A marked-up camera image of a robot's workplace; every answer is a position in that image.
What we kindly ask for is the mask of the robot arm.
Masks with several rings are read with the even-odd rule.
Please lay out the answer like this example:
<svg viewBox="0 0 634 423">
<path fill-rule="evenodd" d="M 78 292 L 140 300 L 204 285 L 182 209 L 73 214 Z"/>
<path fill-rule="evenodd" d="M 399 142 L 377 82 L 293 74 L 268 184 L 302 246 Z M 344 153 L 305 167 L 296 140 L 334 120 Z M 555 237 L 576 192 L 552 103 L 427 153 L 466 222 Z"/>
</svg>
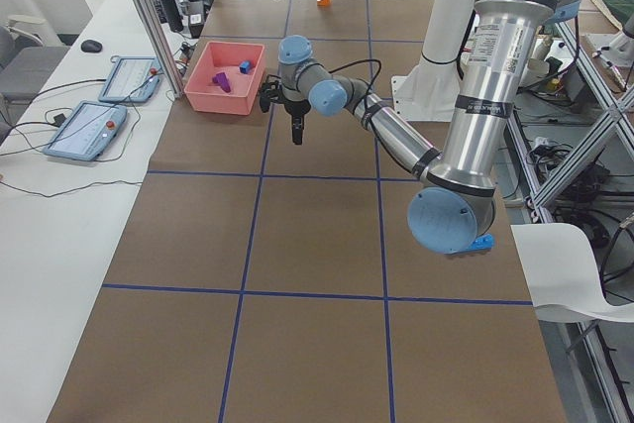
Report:
<svg viewBox="0 0 634 423">
<path fill-rule="evenodd" d="M 308 112 L 350 112 L 422 182 L 407 212 L 416 241 L 439 254 L 461 253 L 494 221 L 494 149 L 513 111 L 535 35 L 543 25 L 574 17 L 580 1 L 470 0 L 479 24 L 442 150 L 377 96 L 370 82 L 327 70 L 298 35 L 280 42 L 279 73 L 262 85 L 260 106 L 284 107 L 295 144 L 302 141 Z"/>
</svg>

